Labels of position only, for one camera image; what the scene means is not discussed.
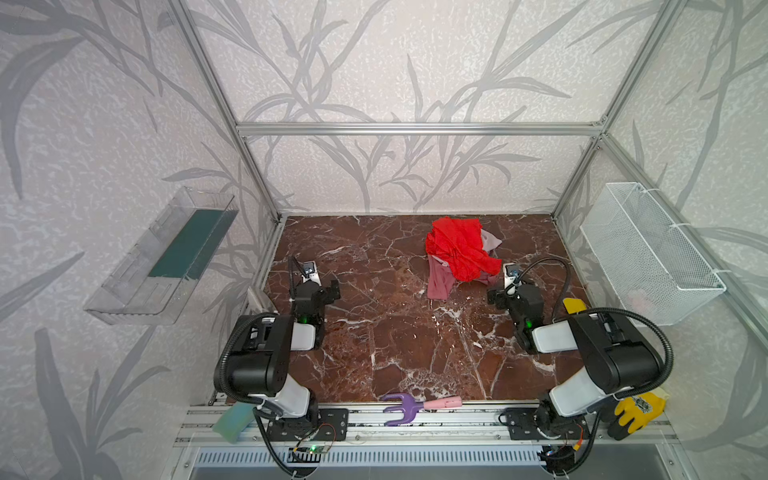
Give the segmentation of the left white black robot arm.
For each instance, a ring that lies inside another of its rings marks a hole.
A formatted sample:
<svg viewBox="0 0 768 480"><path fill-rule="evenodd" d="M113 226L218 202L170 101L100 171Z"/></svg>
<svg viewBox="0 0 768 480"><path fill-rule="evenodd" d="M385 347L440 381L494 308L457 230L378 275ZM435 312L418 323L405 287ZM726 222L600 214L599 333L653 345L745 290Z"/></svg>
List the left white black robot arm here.
<svg viewBox="0 0 768 480"><path fill-rule="evenodd" d="M288 314L240 317L214 370L216 390L252 406L254 416L262 421L316 428L316 396L290 375L291 354L321 348L326 307L340 298L337 280L327 286L307 280L292 290Z"/></svg>

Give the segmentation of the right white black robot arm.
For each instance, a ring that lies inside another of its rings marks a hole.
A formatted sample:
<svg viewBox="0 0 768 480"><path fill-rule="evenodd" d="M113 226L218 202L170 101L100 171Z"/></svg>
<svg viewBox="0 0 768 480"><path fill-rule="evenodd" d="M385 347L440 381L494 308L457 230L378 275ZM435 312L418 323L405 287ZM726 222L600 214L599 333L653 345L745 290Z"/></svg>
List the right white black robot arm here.
<svg viewBox="0 0 768 480"><path fill-rule="evenodd" d="M621 308L569 311L543 322L543 297L529 283L487 292L487 301L506 311L515 338L528 354L576 351L583 366L540 400L540 427L560 425L594 412L612 398L623 400L660 387L672 373L674 351L664 332L647 318Z"/></svg>

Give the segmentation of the dark pink cloth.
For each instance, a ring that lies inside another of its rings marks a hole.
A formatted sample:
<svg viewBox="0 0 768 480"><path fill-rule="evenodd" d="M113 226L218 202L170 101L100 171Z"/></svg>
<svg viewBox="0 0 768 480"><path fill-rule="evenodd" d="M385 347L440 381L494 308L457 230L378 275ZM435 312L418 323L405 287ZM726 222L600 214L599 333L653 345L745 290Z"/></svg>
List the dark pink cloth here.
<svg viewBox="0 0 768 480"><path fill-rule="evenodd" d="M454 287L459 280L457 280L449 265L432 256L427 257L429 265L429 279L427 287L427 297L432 300L447 300L454 290ZM479 282L486 286L495 285L502 275L503 270L500 270L496 275L491 275L488 272L481 271L480 275L473 279L473 282Z"/></svg>

